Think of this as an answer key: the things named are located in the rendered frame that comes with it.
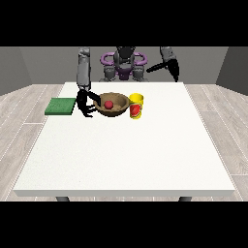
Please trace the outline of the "brown wooden bowl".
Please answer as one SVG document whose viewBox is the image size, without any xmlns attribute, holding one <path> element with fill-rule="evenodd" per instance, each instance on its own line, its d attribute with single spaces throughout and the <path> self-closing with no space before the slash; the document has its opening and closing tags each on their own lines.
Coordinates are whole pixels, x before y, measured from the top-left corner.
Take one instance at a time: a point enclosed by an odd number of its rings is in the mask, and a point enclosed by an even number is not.
<svg viewBox="0 0 248 248">
<path fill-rule="evenodd" d="M 121 93 L 103 93 L 100 97 L 101 104 L 98 105 L 96 101 L 94 101 L 93 104 L 97 111 L 103 116 L 116 117 L 121 115 L 130 105 L 129 98 Z M 105 102 L 112 102 L 112 108 L 106 108 Z"/>
</svg>

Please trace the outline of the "green square pad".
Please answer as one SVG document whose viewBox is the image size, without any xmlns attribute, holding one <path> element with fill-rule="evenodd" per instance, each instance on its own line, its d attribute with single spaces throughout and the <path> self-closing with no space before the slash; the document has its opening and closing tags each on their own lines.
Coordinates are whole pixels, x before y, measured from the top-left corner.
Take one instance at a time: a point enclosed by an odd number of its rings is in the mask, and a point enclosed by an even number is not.
<svg viewBox="0 0 248 248">
<path fill-rule="evenodd" d="M 45 115 L 71 115 L 76 103 L 75 98 L 51 98 Z"/>
</svg>

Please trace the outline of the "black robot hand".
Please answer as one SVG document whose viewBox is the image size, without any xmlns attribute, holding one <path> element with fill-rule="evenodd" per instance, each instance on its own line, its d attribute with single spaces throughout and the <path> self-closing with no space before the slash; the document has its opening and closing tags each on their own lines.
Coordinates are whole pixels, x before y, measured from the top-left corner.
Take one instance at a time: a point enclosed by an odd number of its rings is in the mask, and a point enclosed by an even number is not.
<svg viewBox="0 0 248 248">
<path fill-rule="evenodd" d="M 167 62 L 162 62 L 162 63 L 156 64 L 156 65 L 148 68 L 146 71 L 148 73 L 152 73 L 152 72 L 155 72 L 155 71 L 158 71 L 161 69 L 167 69 L 170 72 L 171 76 L 173 77 L 174 81 L 178 82 L 179 64 L 175 58 L 170 59 Z"/>
<path fill-rule="evenodd" d="M 82 112 L 85 117 L 92 117 L 91 112 L 96 111 L 93 105 L 87 105 L 87 98 L 95 101 L 98 105 L 101 104 L 101 97 L 91 91 L 86 91 L 84 89 L 80 89 L 77 93 L 77 108 Z"/>
</svg>

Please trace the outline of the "yellow cup with melon print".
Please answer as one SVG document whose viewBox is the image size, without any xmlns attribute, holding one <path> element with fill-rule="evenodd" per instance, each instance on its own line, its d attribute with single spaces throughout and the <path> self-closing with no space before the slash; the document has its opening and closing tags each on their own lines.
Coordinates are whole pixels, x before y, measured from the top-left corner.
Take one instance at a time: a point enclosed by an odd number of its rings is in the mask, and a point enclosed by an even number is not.
<svg viewBox="0 0 248 248">
<path fill-rule="evenodd" d="M 139 119 L 141 117 L 141 110 L 143 107 L 143 96 L 140 93 L 133 93 L 129 97 L 130 99 L 130 117 L 133 119 Z"/>
</svg>

